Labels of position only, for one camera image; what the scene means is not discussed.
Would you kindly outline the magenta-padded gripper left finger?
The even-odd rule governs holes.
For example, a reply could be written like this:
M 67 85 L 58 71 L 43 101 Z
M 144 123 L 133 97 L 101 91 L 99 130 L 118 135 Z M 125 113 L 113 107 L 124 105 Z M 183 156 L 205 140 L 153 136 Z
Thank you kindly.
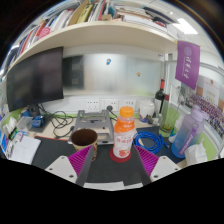
M 94 147 L 88 146 L 69 157 L 64 155 L 58 157 L 46 168 L 46 171 L 83 186 L 87 180 L 93 155 Z

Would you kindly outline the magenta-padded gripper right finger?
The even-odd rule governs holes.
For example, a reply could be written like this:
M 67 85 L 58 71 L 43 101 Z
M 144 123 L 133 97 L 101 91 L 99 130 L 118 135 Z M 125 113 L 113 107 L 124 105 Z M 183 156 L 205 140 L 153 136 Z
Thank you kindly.
M 135 149 L 141 161 L 139 174 L 143 185 L 155 182 L 180 170 L 180 167 L 167 156 L 158 157 L 137 145 L 135 145 Z

